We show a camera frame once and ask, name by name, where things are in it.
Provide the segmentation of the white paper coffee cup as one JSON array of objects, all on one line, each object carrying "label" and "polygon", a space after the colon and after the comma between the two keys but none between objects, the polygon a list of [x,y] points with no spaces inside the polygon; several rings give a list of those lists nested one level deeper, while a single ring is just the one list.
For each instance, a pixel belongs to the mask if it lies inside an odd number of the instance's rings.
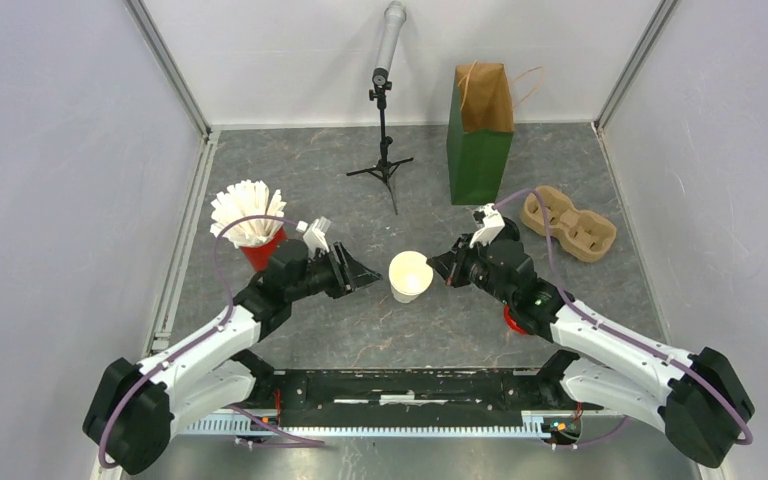
[{"label": "white paper coffee cup", "polygon": [[388,268],[388,282],[394,299],[400,303],[412,302],[429,288],[433,275],[424,254],[410,250],[398,253]]}]

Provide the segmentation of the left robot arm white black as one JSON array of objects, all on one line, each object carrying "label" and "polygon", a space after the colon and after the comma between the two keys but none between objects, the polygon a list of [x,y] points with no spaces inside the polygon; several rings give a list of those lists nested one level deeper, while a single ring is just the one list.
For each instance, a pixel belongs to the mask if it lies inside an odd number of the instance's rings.
[{"label": "left robot arm white black", "polygon": [[242,401],[266,405],[273,379],[235,355],[277,330],[294,302],[320,293],[338,299],[381,278],[339,242],[310,254],[300,240],[283,241],[267,267],[199,330],[136,363],[119,358],[105,368],[82,425],[100,465],[140,473],[201,418]]}]

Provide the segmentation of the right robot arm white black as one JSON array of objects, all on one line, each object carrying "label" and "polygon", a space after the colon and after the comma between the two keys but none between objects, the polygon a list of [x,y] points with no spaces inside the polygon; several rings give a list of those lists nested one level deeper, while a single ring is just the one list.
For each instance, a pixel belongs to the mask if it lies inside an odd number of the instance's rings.
[{"label": "right robot arm white black", "polygon": [[541,278],[518,241],[473,246],[470,236],[428,260],[453,288],[473,285],[502,302],[513,329],[559,346],[552,372],[537,382],[551,408],[570,401],[617,411],[662,432],[696,463],[719,467],[754,436],[755,407],[729,359],[650,339],[597,313]]}]

